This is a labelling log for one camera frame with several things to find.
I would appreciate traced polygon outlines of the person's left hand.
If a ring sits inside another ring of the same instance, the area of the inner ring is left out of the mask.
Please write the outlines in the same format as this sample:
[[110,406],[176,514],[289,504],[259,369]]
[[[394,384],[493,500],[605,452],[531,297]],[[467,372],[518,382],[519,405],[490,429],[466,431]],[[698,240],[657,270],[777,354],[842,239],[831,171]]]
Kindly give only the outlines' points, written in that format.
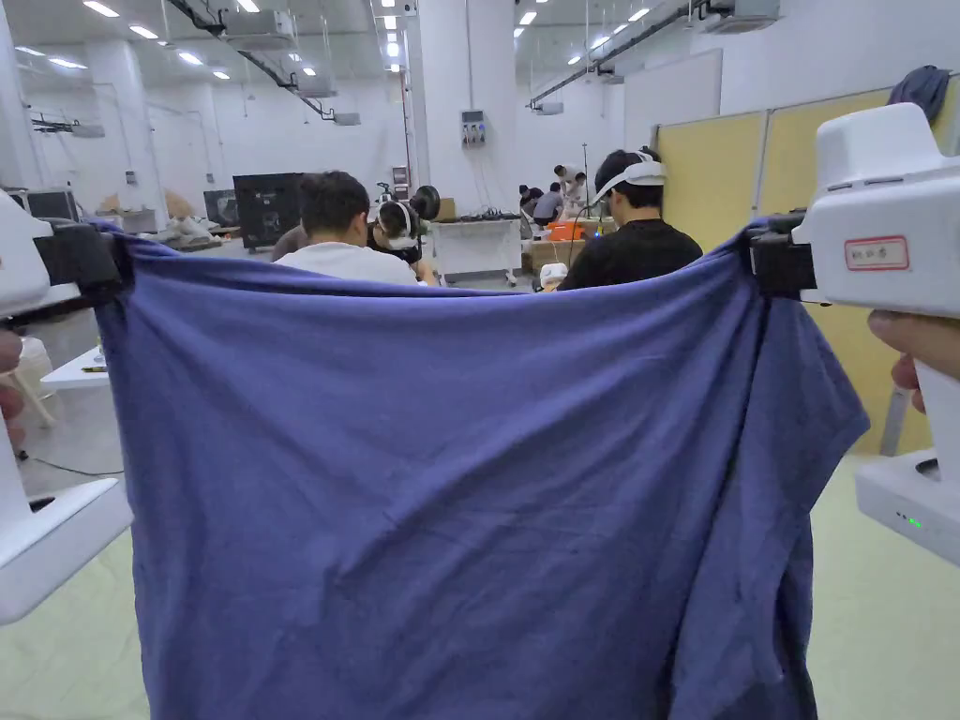
[[[7,375],[19,365],[22,340],[13,332],[1,330],[1,375]],[[23,411],[23,399],[14,388],[1,382],[1,409],[7,427],[7,435],[13,451],[21,450],[24,432],[18,426],[18,416]]]

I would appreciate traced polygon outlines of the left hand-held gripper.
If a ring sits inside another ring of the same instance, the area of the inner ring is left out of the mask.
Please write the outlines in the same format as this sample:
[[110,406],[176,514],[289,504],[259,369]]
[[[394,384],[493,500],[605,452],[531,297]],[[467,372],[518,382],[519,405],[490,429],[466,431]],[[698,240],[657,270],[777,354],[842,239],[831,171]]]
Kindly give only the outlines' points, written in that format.
[[[39,219],[1,199],[3,329],[109,305],[134,286],[132,237],[104,226]],[[1,441],[1,622],[21,621],[130,524],[122,482],[105,477],[30,497]]]

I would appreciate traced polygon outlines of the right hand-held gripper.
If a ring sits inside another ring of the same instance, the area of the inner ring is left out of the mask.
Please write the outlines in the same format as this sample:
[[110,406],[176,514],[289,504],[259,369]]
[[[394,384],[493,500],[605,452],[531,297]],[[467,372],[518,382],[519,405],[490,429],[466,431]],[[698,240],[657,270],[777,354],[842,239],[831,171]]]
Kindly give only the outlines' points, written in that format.
[[[801,212],[747,230],[765,297],[959,316],[959,165],[911,103],[835,118],[817,131],[817,191]],[[959,562],[959,384],[917,366],[929,450],[875,459],[856,475],[859,510]]]

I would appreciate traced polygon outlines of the person's right hand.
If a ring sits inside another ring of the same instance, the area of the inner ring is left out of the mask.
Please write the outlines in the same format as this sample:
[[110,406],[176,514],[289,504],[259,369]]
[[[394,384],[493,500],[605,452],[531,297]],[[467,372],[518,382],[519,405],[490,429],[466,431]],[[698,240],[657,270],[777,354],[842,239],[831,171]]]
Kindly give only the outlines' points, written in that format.
[[899,353],[891,375],[895,386],[911,394],[913,407],[926,412],[917,364],[959,379],[959,321],[874,310],[868,326],[882,343]]

